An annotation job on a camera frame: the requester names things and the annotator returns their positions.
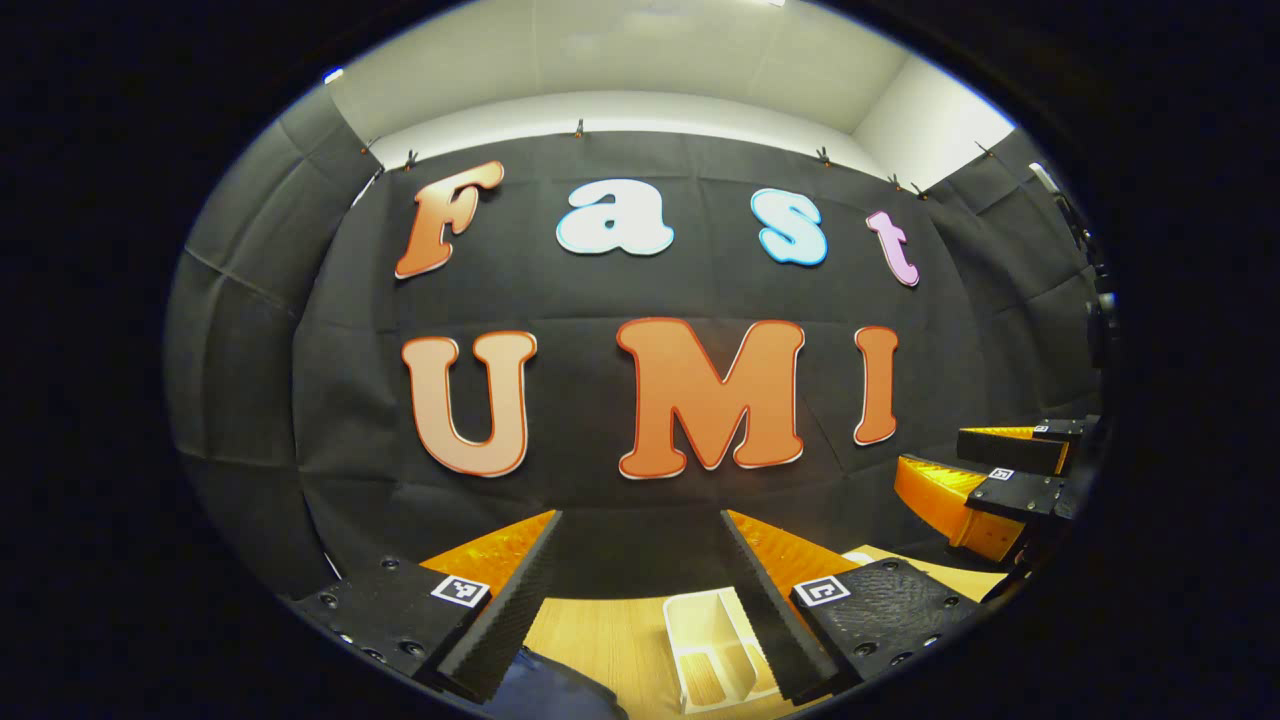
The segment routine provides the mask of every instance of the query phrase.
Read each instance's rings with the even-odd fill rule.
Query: white plastic container
[[[680,678],[681,712],[728,707],[778,692],[733,588],[672,596],[662,612]]]

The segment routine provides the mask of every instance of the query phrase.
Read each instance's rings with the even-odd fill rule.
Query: black fabric
[[[378,169],[328,91],[227,172],[174,273],[164,370],[174,443],[214,524],[278,593],[333,580],[297,469],[292,343],[320,261]]]

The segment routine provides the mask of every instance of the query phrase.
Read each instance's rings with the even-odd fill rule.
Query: orange letter
[[[453,224],[453,234],[462,234],[476,214],[480,192],[498,187],[502,182],[502,163],[493,160],[449,176],[417,191],[417,217],[408,233],[408,249],[396,263],[396,277],[404,279],[428,273],[449,261],[453,246],[444,242],[444,224]]]
[[[636,363],[636,441],[618,462],[625,477],[684,471],[687,460],[675,448],[672,413],[708,470],[719,466],[744,416],[746,438],[733,450],[740,466],[782,465],[804,451],[795,429],[796,354],[804,347],[799,325],[751,325],[724,380],[685,320],[631,320],[618,328],[618,345]]]
[[[408,365],[413,421],[422,447],[451,470],[497,478],[518,468],[529,447],[525,361],[538,352],[538,340],[521,332],[486,333],[471,350],[489,369],[493,433],[483,443],[463,439],[453,429],[449,366],[458,359],[458,343],[447,337],[411,340],[401,357]]]
[[[854,345],[863,351],[863,420],[854,429],[854,442],[872,445],[888,439],[897,429],[893,418],[893,351],[897,333],[870,327],[854,333]]]

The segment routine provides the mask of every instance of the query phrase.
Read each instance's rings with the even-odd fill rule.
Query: blue cloth
[[[527,647],[516,653],[493,700],[462,702],[494,720],[627,720],[613,691]]]

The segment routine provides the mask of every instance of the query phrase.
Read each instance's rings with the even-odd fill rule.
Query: pink letter
[[[888,269],[892,270],[897,282],[906,287],[915,287],[915,283],[920,282],[920,272],[915,269],[915,265],[908,263],[906,255],[902,254],[906,233],[893,224],[884,210],[867,218],[867,227],[879,236],[881,247],[884,249],[884,261],[888,263]]]

